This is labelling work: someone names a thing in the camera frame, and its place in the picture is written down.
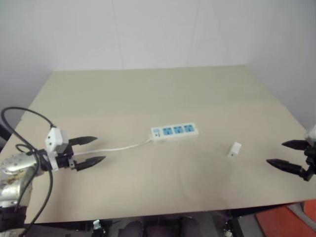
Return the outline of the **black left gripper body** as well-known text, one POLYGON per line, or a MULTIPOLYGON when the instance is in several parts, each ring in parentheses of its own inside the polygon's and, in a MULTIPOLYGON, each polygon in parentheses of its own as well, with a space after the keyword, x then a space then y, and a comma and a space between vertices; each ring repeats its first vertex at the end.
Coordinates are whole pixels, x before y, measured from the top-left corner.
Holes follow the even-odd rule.
POLYGON ((56 157, 58 168, 75 169, 74 152, 71 145, 68 145, 63 153, 59 153, 56 157))

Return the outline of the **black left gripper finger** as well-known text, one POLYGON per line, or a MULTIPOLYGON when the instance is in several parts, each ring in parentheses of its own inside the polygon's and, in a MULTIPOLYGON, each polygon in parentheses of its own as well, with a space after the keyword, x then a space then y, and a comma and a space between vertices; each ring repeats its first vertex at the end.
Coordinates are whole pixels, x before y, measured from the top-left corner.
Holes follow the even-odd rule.
POLYGON ((75 162, 75 170, 81 171, 81 170, 93 167, 96 164, 103 161, 105 158, 106 158, 106 156, 99 156, 99 157, 88 158, 84 162, 81 162, 81 163, 75 162))
POLYGON ((97 139, 98 138, 94 136, 83 136, 83 137, 72 138, 69 140, 69 147, 88 144, 97 139))

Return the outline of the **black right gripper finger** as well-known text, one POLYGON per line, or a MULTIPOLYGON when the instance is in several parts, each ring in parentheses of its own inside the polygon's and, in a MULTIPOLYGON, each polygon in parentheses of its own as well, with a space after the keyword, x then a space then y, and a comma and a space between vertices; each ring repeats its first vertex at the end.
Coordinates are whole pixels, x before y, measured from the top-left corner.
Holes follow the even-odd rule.
POLYGON ((282 145, 294 150, 305 150, 309 143, 306 140, 290 140, 283 142, 282 145))
POLYGON ((302 166, 292 164, 285 160, 267 159, 266 162, 284 172, 292 173, 298 176, 302 176, 302 174, 304 173, 304 169, 302 168, 302 166))

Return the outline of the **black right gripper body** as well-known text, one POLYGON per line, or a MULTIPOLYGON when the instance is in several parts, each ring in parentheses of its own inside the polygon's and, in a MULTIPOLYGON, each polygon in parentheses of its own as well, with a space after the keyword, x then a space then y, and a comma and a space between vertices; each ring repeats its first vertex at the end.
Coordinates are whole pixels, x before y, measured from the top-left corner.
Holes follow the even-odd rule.
POLYGON ((306 163, 309 167, 307 170, 302 169, 301 177, 305 181, 310 181, 311 178, 316 174, 316 147, 308 146, 304 150, 304 155, 307 157, 306 163))

